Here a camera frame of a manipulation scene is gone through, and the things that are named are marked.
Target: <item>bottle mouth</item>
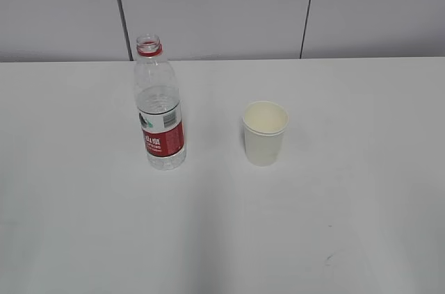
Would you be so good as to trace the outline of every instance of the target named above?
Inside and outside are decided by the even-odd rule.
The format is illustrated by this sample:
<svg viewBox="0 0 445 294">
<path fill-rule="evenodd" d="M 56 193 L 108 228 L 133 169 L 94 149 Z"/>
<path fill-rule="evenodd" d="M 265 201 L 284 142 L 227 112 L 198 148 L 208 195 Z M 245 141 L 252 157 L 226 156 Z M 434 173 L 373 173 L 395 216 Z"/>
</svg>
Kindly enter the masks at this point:
<svg viewBox="0 0 445 294">
<path fill-rule="evenodd" d="M 162 53 L 162 44 L 155 34 L 140 35 L 136 39 L 136 50 L 140 56 L 158 56 Z"/>
</svg>

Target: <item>clear plastic bottle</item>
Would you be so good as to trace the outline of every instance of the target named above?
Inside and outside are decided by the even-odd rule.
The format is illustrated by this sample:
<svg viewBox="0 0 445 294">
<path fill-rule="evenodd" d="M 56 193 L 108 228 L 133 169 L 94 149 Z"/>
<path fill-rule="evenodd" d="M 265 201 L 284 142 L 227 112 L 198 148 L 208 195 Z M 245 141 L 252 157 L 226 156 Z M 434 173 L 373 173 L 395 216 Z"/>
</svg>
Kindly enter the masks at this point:
<svg viewBox="0 0 445 294">
<path fill-rule="evenodd" d="M 137 50 L 134 96 L 148 161 L 156 169 L 175 169 L 186 158 L 175 71 L 162 56 L 157 35 L 138 37 Z"/>
</svg>

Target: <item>barcode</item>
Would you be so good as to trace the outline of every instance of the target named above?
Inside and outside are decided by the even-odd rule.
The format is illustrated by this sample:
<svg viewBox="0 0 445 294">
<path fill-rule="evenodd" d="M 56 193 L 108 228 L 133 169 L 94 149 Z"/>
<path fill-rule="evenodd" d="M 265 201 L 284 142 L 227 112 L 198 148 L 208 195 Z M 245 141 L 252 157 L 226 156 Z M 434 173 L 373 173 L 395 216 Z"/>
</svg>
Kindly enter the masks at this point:
<svg viewBox="0 0 445 294">
<path fill-rule="evenodd" d="M 176 110 L 169 113 L 168 115 L 164 115 L 164 127 L 167 128 L 176 124 Z"/>
</svg>

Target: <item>cup rim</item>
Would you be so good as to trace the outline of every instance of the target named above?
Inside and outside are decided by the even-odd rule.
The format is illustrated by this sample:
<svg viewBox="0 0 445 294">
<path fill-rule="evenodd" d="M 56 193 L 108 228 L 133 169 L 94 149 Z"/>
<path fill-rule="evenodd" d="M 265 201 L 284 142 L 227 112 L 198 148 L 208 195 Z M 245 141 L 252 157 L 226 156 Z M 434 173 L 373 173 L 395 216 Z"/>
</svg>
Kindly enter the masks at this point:
<svg viewBox="0 0 445 294">
<path fill-rule="evenodd" d="M 260 131 L 257 131 L 255 129 L 253 129 L 252 127 L 250 127 L 245 122 L 245 119 L 244 119 L 245 118 L 245 114 L 247 113 L 249 108 L 254 106 L 255 104 L 260 104 L 260 103 L 272 104 L 272 105 L 278 107 L 280 110 L 282 110 L 286 114 L 286 122 L 284 123 L 284 126 L 281 129 L 279 129 L 277 131 L 274 131 L 274 132 L 260 132 Z M 255 133 L 255 134 L 259 135 L 259 136 L 277 136 L 277 135 L 279 135 L 279 134 L 284 132 L 284 130 L 286 129 L 288 123 L 289 123 L 289 114 L 287 113 L 286 109 L 284 107 L 282 107 L 281 105 L 275 103 L 274 101 L 253 101 L 253 102 L 251 102 L 251 103 L 249 103 L 247 105 L 247 107 L 244 110 L 244 114 L 243 114 L 243 125 L 244 125 L 244 127 L 247 128 L 252 133 Z"/>
</svg>

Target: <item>white wall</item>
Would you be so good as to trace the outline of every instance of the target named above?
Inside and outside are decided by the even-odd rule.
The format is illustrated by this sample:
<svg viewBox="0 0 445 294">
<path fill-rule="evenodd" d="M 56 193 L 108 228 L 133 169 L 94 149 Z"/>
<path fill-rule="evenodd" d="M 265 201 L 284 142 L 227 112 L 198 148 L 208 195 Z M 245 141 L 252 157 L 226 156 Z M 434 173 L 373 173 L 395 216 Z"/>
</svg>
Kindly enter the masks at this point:
<svg viewBox="0 0 445 294">
<path fill-rule="evenodd" d="M 0 61 L 128 60 L 116 0 L 0 4 Z"/>
<path fill-rule="evenodd" d="M 156 32 L 174 59 L 297 58 L 308 0 L 122 0 L 131 45 Z"/>
<path fill-rule="evenodd" d="M 312 0 L 303 58 L 445 56 L 445 0 Z"/>
<path fill-rule="evenodd" d="M 122 0 L 131 48 L 173 59 L 297 58 L 308 0 Z M 116 0 L 0 0 L 0 61 L 128 60 Z M 445 0 L 311 0 L 303 58 L 445 56 Z"/>
</svg>

